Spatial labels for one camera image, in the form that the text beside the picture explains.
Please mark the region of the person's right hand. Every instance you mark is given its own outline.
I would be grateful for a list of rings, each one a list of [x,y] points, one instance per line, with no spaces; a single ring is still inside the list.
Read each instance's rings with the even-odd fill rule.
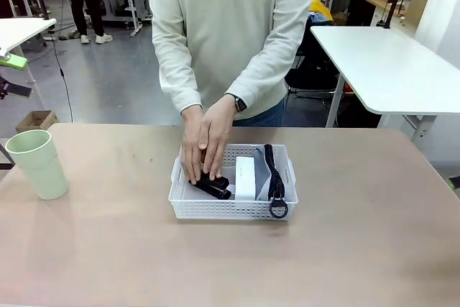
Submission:
[[[199,147],[199,140],[203,110],[199,105],[193,105],[184,109],[181,115],[184,121],[181,163],[188,180],[195,185],[201,178],[201,149]]]

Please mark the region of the person's left hand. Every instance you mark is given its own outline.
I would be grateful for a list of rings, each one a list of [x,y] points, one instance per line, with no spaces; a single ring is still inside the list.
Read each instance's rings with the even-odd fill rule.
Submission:
[[[211,180],[221,176],[226,142],[236,114],[235,98],[226,94],[204,114],[198,147],[204,152],[203,172]]]

